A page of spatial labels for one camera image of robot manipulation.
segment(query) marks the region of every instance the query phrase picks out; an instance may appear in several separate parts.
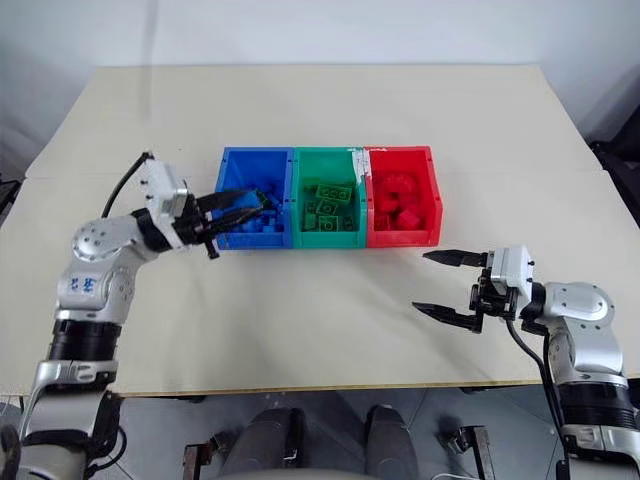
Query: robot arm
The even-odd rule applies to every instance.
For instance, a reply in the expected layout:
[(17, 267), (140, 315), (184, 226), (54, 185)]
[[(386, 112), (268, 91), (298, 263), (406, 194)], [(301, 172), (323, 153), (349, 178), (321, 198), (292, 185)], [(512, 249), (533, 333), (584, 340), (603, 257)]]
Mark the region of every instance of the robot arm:
[[(418, 310), (476, 333), (482, 331), (484, 315), (503, 318), (519, 344), (523, 342), (513, 322), (521, 318), (523, 330), (545, 337), (544, 361), (530, 349), (527, 353), (540, 367), (572, 475), (585, 478), (589, 471), (599, 475), (596, 470), (608, 465), (608, 478), (630, 471), (633, 476), (623, 478), (638, 478), (637, 411), (629, 398), (622, 351), (611, 329), (615, 305), (607, 294), (587, 283), (534, 282), (534, 262), (523, 246), (482, 254), (435, 251), (424, 256), (446, 265), (481, 267), (482, 273), (472, 287), (469, 308), (473, 315), (414, 303)], [(585, 460), (600, 463), (585, 470)]]
[[(73, 237), (71, 263), (58, 282), (53, 341), (36, 370), (20, 444), (3, 445), (18, 478), (81, 479), (96, 470), (90, 462), (116, 443), (121, 399), (106, 388), (116, 378), (116, 342), (138, 269), (164, 251), (191, 245), (205, 244), (216, 258), (215, 236), (262, 209), (246, 200), (233, 209), (250, 196), (244, 190), (195, 198), (170, 167), (150, 154), (141, 159), (146, 208), (91, 221)], [(212, 211), (220, 214), (213, 218)], [(12, 473), (5, 468), (4, 475)]]

